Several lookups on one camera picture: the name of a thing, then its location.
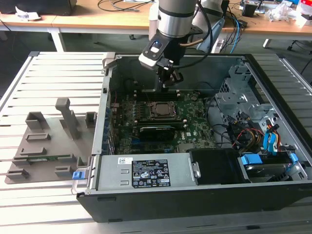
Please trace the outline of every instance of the desk leg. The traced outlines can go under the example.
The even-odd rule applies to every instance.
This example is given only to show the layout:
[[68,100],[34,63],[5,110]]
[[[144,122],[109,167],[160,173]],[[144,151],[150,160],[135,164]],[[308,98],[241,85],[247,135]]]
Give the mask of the desk leg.
[[49,32],[52,35],[52,39],[54,41],[54,45],[57,49],[57,52],[65,52],[66,51],[65,44],[62,34],[59,31],[59,28],[50,28]]
[[268,48],[270,45],[272,39],[265,39],[265,42],[263,43],[263,48]]
[[5,34],[5,31],[0,31],[0,39],[5,41],[8,40],[8,37]]

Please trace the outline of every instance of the blue drive latch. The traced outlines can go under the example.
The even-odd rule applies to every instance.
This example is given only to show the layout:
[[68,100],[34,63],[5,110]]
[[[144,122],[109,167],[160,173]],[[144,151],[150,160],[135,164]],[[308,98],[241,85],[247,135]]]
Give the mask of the blue drive latch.
[[244,165],[250,165],[250,164],[262,164],[262,160],[260,155],[258,154],[246,154],[242,157],[240,157]]
[[82,180],[85,179],[86,172],[74,172],[73,180]]

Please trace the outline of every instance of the wooden desk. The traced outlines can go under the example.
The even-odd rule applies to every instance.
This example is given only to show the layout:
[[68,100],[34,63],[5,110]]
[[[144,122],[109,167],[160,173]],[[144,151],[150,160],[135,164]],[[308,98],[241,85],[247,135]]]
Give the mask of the wooden desk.
[[[117,3],[118,7],[126,8],[138,3]],[[78,0],[74,13],[68,16],[56,16],[53,27],[72,28],[105,28],[105,29],[149,29],[149,10],[152,4],[138,8],[140,12],[108,12],[98,8],[98,0]],[[104,9],[115,10],[109,1],[100,5]]]
[[[256,14],[253,18],[241,16],[238,5],[232,0],[230,8],[241,20],[248,22],[243,32],[243,37],[267,39],[264,47],[268,46],[271,39],[311,40],[312,27],[299,28],[295,21],[269,22],[263,14]],[[143,5],[140,12],[107,12],[98,8],[98,0],[78,0],[72,16],[42,16],[43,20],[21,22],[14,15],[0,15],[0,19],[6,23],[12,31],[49,32],[52,34],[56,49],[65,51],[61,33],[91,33],[91,34],[148,34],[149,9],[151,4]],[[134,6],[136,3],[118,3],[120,7]],[[114,10],[107,1],[101,4],[102,8]],[[7,29],[0,24],[0,31]],[[230,21],[226,21],[220,38],[233,30]]]
[[[255,13],[253,18],[242,16],[242,11],[239,10],[239,5],[233,3],[240,2],[239,0],[232,0],[230,8],[232,13],[236,15],[239,20],[243,20],[248,23],[244,29],[242,36],[249,38],[264,38],[266,39],[263,47],[267,48],[271,39],[289,39],[289,40],[311,40],[312,39],[312,27],[304,26],[302,28],[296,25],[296,21],[290,19],[286,21],[274,21],[270,22],[264,16],[264,14]],[[226,23],[222,29],[223,34],[231,33],[233,31],[233,23],[230,20],[226,20]]]
[[21,21],[17,18],[15,14],[0,14],[0,19],[7,25],[10,29],[14,26],[33,26],[33,27],[52,27],[52,22],[56,16],[53,15],[42,15],[40,20],[35,21]]

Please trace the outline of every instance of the motherboard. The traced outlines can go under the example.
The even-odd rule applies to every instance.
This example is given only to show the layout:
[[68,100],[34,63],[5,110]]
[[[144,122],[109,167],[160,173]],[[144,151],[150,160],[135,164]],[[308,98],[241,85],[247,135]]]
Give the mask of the motherboard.
[[127,94],[112,105],[115,154],[183,153],[214,148],[199,92]]

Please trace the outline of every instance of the circuit board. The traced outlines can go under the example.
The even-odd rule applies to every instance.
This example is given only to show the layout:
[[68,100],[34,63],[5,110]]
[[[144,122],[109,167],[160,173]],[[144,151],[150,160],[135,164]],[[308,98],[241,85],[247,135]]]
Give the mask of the circuit board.
[[[194,92],[175,95],[178,98],[170,101],[123,97],[114,109],[115,154],[183,153],[193,148],[216,147],[205,119],[205,99]],[[146,137],[142,130],[156,128],[161,128],[160,139],[155,140],[154,132],[142,139]]]

